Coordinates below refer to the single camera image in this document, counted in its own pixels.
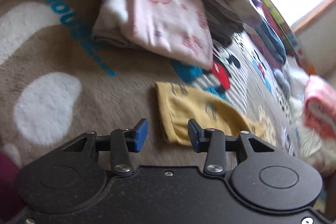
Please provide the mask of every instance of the metal screw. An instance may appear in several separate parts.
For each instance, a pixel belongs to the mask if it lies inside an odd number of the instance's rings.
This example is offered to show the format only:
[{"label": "metal screw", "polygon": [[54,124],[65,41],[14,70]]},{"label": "metal screw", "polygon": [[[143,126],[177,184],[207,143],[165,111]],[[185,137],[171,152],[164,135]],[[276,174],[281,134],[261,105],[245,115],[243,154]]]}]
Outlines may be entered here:
[{"label": "metal screw", "polygon": [[35,221],[32,218],[27,218],[26,219],[26,224],[35,224]]},{"label": "metal screw", "polygon": [[131,167],[127,164],[117,164],[114,170],[118,173],[127,173],[131,170]]},{"label": "metal screw", "polygon": [[313,224],[313,219],[306,217],[304,220],[302,220],[301,224]]},{"label": "metal screw", "polygon": [[173,171],[166,171],[166,172],[164,172],[164,175],[167,176],[167,177],[171,177],[172,175],[174,175],[174,172]]},{"label": "metal screw", "polygon": [[207,170],[211,173],[220,173],[224,170],[223,166],[217,164],[210,164],[207,166]]}]

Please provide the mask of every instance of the yellow cloth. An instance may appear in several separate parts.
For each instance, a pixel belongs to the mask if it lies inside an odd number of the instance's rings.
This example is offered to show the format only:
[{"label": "yellow cloth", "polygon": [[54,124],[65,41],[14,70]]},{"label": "yellow cloth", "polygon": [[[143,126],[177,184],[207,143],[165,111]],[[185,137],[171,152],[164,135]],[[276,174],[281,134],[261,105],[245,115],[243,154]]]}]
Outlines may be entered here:
[{"label": "yellow cloth", "polygon": [[170,143],[191,146],[188,120],[195,119],[202,128],[216,128],[225,135],[237,136],[246,130],[262,138],[265,126],[252,122],[233,106],[215,95],[188,86],[156,83],[162,124]]}]

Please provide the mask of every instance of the folded pink cloth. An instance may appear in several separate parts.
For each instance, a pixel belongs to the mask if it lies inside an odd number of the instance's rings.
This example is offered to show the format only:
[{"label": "folded pink cloth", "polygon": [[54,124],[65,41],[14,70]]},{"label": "folded pink cloth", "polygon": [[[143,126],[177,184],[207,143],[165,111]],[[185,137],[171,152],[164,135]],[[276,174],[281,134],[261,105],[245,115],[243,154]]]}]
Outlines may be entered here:
[{"label": "folded pink cloth", "polygon": [[322,138],[336,139],[336,91],[317,75],[306,84],[303,122]]},{"label": "folded pink cloth", "polygon": [[121,32],[139,46],[204,69],[212,67],[212,39],[201,0],[127,0]]}]

